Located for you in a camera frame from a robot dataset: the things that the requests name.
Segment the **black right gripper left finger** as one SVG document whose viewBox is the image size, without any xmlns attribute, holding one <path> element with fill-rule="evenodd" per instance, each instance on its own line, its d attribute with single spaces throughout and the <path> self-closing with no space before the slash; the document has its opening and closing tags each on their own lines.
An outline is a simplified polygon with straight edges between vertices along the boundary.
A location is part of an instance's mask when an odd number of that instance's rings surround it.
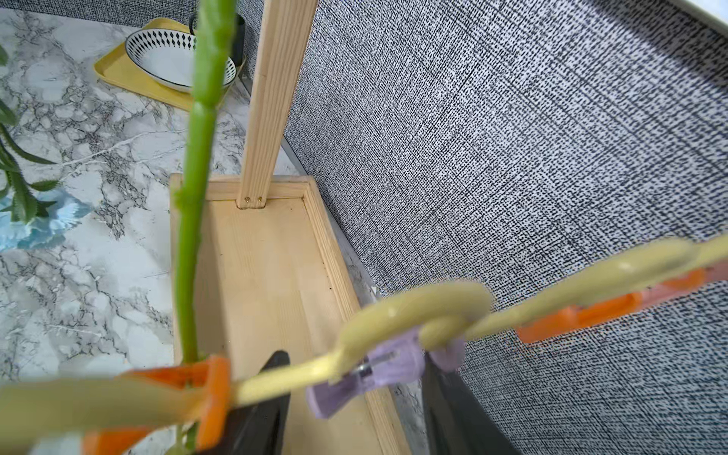
<svg viewBox="0 0 728 455">
<path fill-rule="evenodd" d="M 233 409 L 227 415 L 225 430 L 219 443 L 199 454 L 263 454 L 280 455 L 290 394 Z"/>
</svg>

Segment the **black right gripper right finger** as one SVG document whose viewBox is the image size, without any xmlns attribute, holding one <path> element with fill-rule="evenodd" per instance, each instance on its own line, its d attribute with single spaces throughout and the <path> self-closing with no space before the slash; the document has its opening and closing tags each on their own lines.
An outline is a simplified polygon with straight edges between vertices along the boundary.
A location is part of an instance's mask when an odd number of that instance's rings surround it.
<svg viewBox="0 0 728 455">
<path fill-rule="evenodd" d="M 483 410 L 455 372 L 430 358 L 422 377 L 422 399 L 431 454 L 517 454 L 519 451 Z"/>
</svg>

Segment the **purple clothes peg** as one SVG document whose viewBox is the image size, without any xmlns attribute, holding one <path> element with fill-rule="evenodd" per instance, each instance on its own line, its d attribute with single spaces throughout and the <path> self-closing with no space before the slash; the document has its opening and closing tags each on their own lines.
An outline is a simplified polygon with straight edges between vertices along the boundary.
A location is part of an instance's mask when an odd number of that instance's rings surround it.
<svg viewBox="0 0 728 455">
<path fill-rule="evenodd" d="M 339 382 L 322 382 L 306 389 L 314 417 L 328 419 L 355 397 L 394 384 L 412 383 L 424 375 L 430 359 L 444 372 L 457 370 L 464 362 L 464 339 L 453 339 L 442 349 L 425 352 L 417 327 L 378 345 Z"/>
</svg>

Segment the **yellow clip hanger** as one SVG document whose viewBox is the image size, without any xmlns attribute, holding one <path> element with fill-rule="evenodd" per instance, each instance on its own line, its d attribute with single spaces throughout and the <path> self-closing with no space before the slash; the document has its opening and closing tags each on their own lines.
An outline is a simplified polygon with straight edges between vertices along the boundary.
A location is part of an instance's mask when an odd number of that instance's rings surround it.
<svg viewBox="0 0 728 455">
<path fill-rule="evenodd" d="M 727 261 L 727 239 L 694 243 L 669 238 L 614 255 L 548 287 L 523 303 L 493 310 L 492 293 L 477 282 L 430 284 L 384 299 L 360 311 L 339 332 L 333 349 L 300 365 L 277 367 L 233 381 L 229 411 L 297 390 L 339 382 L 381 343 L 417 327 L 424 351 L 449 341 L 481 339 L 517 330 L 569 306 L 589 307 L 692 270 Z M 17 383 L 1 390 L 1 449 L 22 452 L 54 434 L 90 432 L 115 424 L 143 423 L 133 411 L 134 386 L 114 378 L 62 378 Z"/>
</svg>

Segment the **blue carnation stem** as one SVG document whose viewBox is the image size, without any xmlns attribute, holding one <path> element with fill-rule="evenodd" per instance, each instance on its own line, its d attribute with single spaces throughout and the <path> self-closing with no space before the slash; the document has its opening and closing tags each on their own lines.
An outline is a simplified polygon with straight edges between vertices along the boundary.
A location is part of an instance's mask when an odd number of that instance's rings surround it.
<svg viewBox="0 0 728 455">
<path fill-rule="evenodd" d="M 58 180 L 26 180 L 17 159 L 39 165 L 51 161 L 22 149 L 9 133 L 15 113 L 1 104 L 1 249 L 53 248 L 81 224 L 91 206 L 62 191 Z"/>
</svg>

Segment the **cream white rose stem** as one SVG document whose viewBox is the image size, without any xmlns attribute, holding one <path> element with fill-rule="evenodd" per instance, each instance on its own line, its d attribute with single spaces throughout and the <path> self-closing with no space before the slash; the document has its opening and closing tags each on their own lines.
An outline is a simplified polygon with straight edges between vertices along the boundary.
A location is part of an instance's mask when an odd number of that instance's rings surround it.
<svg viewBox="0 0 728 455">
<path fill-rule="evenodd" d="M 179 215 L 174 260 L 174 309 L 183 364 L 192 364 L 199 358 L 193 307 L 195 272 L 217 111 L 222 100 L 226 64 L 237 30 L 236 15 L 234 1 L 202 1 L 196 14 L 189 138 L 181 187 L 174 194 L 174 206 Z"/>
</svg>

